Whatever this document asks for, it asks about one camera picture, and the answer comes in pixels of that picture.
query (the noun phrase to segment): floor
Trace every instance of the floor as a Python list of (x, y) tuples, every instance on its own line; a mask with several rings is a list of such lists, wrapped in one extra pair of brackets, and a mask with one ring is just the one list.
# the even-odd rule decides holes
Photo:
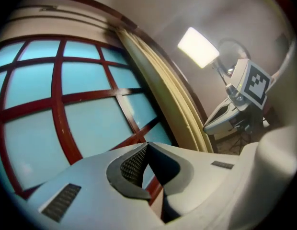
[[(267, 128), (262, 128), (260, 131), (257, 131), (256, 134), (251, 135), (251, 142), (258, 142), (260, 139), (270, 130), (273, 130), (275, 128), (278, 128), (279, 125), (276, 126), (269, 126)], [(241, 148), (241, 151), (243, 150), (243, 147), (249, 143), (249, 136), (244, 132), (242, 134), (242, 137), (244, 139), (243, 145)], [(222, 154), (230, 154), (230, 155), (239, 155), (240, 148), (239, 146), (234, 146), (235, 142), (240, 138), (240, 134), (237, 134), (236, 136), (225, 140), (223, 142), (217, 143), (217, 148), (219, 153)]]

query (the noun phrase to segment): black mesh panel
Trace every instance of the black mesh panel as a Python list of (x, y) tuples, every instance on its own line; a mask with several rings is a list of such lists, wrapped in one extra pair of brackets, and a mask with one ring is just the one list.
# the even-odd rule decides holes
[(143, 148), (121, 165), (121, 174), (132, 184), (142, 187), (143, 172), (148, 164), (147, 148)]

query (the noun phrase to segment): lamp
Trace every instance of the lamp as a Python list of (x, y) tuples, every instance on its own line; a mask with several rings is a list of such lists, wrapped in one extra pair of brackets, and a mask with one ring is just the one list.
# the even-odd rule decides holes
[(220, 55), (219, 51), (197, 30), (193, 27), (189, 27), (180, 40), (178, 48), (188, 55), (200, 68), (204, 68), (212, 63), (213, 68), (218, 72), (225, 86), (227, 85), (221, 73), (221, 69), (215, 64), (215, 60)]

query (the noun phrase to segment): vent grille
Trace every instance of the vent grille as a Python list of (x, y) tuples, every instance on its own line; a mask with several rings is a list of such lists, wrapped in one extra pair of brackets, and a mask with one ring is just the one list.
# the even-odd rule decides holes
[(66, 185), (41, 213), (56, 222), (60, 222), (80, 189), (80, 186), (74, 184)]
[(223, 162), (219, 162), (219, 161), (214, 161), (211, 164), (214, 166), (221, 167), (224, 169), (229, 169), (229, 170), (231, 170), (234, 167), (234, 165), (231, 163), (223, 163)]

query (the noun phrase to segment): window frame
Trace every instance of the window frame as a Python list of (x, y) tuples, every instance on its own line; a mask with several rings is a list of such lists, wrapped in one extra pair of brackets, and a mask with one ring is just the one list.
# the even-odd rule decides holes
[[(29, 43), (36, 40), (41, 40), (41, 41), (59, 40), (60, 43), (59, 43), (56, 56), (33, 58), (33, 59), (18, 61), (21, 58), (22, 53), (25, 51), (26, 47), (29, 45)], [(64, 48), (67, 41), (75, 41), (75, 42), (95, 45), (100, 55), (100, 59), (63, 56)], [(31, 193), (33, 193), (35, 189), (39, 187), (38, 185), (26, 190), (22, 189), (12, 169), (12, 166), (8, 157), (7, 149), (6, 149), (6, 144), (5, 144), (4, 124), (6, 122), (9, 122), (10, 120), (20, 118), (25, 115), (34, 114), (36, 112), (41, 112), (47, 109), (50, 109), (52, 111), (57, 137), (70, 165), (82, 159), (82, 155), (80, 154), (80, 151), (77, 148), (75, 140), (69, 129), (68, 120), (67, 120), (67, 116), (64, 108), (64, 106), (67, 104), (75, 104), (75, 103), (96, 100), (96, 99), (106, 98), (106, 97), (115, 97), (120, 109), (122, 110), (123, 115), (125, 116), (125, 119), (128, 125), (130, 126), (133, 132), (133, 135), (127, 138), (126, 140), (122, 141), (121, 143), (117, 144), (110, 150), (119, 149), (121, 147), (125, 147), (132, 144), (146, 142), (144, 136), (159, 122), (163, 124), (165, 131), (169, 136), (169, 139), (171, 140), (172, 144), (177, 145), (174, 135), (171, 132), (170, 128), (168, 127), (167, 123), (165, 122), (165, 118), (161, 110), (159, 109), (159, 106), (156, 103), (156, 100), (153, 98), (152, 93), (150, 92), (150, 89), (148, 88), (146, 82), (143, 79), (143, 76), (141, 76), (139, 71), (137, 71), (137, 68), (135, 67), (134, 62), (132, 61), (131, 57), (126, 53), (126, 50), (115, 47), (113, 45), (109, 45), (107, 43), (94, 41), (90, 39), (84, 39), (84, 38), (74, 37), (74, 36), (49, 35), (49, 34), (22, 36), (19, 38), (9, 39), (0, 43), (0, 49), (6, 45), (10, 45), (18, 42), (24, 42), (24, 44), (20, 48), (13, 62), (6, 64), (4, 66), (0, 66), (0, 73), (7, 71), (6, 77), (4, 79), (4, 82), (0, 91), (0, 157), (3, 162), (6, 174), (16, 194), (20, 195), (24, 199), (27, 199), (31, 195)], [(118, 51), (119, 53), (121, 53), (126, 58), (128, 65), (106, 61), (103, 56), (102, 47), (110, 50)], [(96, 64), (102, 65), (106, 73), (106, 76), (108, 78), (108, 81), (110, 83), (111, 89), (89, 91), (89, 92), (78, 92), (78, 93), (63, 95), (62, 94), (62, 76), (61, 76), (63, 62), (84, 62), (84, 63), (96, 63)], [(8, 109), (4, 109), (7, 88), (8, 88), (9, 80), (11, 79), (12, 72), (15, 69), (20, 67), (43, 64), (43, 63), (54, 63), (52, 82), (51, 82), (51, 97), (32, 101), (29, 103), (24, 103)], [(131, 70), (135, 74), (137, 81), (143, 87), (119, 89), (110, 72), (109, 66), (115, 66), (115, 67), (126, 68)], [(123, 98), (124, 95), (129, 95), (134, 93), (144, 93), (146, 97), (149, 99), (153, 109), (157, 114), (157, 117), (155, 117), (153, 120), (151, 120), (141, 129), (139, 129), (139, 127), (137, 126), (132, 114), (128, 109), (128, 104), (125, 102)], [(151, 181), (151, 183), (147, 186), (146, 190), (148, 190), (151, 193), (152, 198), (155, 198), (155, 194), (158, 194), (160, 192), (161, 186), (155, 177)]]

